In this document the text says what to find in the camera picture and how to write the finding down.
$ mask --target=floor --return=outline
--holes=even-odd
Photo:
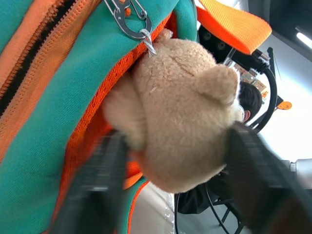
[[[222,218],[226,207],[219,205],[214,207],[219,217]],[[201,214],[179,214],[177,216],[179,234],[225,234],[219,227],[219,223],[208,208]],[[234,234],[237,229],[237,219],[230,213],[224,223],[230,234]],[[247,228],[244,228],[240,234],[250,234]]]

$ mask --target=dark hair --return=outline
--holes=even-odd
[[[250,111],[252,119],[260,110],[262,105],[262,96],[260,91],[252,84],[241,81],[239,103],[245,111]]]

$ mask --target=carabiner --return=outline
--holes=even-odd
[[[133,0],[111,0],[111,2],[114,5],[114,10],[110,7],[108,0],[104,0],[104,2],[106,3],[108,9],[110,10],[110,12],[112,13],[112,15],[115,18],[115,21],[117,22],[118,26],[120,27],[120,29],[130,38],[132,39],[137,39],[137,40],[142,40],[146,38],[146,35],[144,35],[141,32],[134,32],[132,30],[130,30],[128,28],[128,26],[126,25],[125,22],[125,9],[130,7],[130,5],[132,5],[132,7],[134,8],[137,17],[140,20],[144,20],[145,21],[145,29],[151,33],[152,32],[152,23],[150,18],[147,15],[146,10],[143,8],[143,6],[138,2],[138,0],[134,0],[136,2],[136,4],[139,6],[139,8],[141,9],[141,12],[139,13],[139,11],[137,10],[136,6],[133,3]]]

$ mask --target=backpack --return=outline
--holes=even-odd
[[[262,19],[215,0],[202,0],[205,9],[191,0],[125,0],[132,13],[115,20],[116,1],[106,1],[110,11],[101,0],[0,0],[1,233],[48,230],[77,168],[111,130],[99,106],[146,50],[116,20],[131,32],[148,28],[133,8],[138,2],[150,19],[152,40],[164,27],[174,38],[196,40],[198,19],[251,54],[271,33]],[[148,183],[135,162],[127,170],[121,234],[130,233],[129,214]]]

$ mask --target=beige plush bear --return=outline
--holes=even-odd
[[[225,166],[226,134],[238,110],[239,77],[200,44],[164,30],[157,55],[142,56],[105,98],[111,125],[126,135],[143,174],[185,192]]]

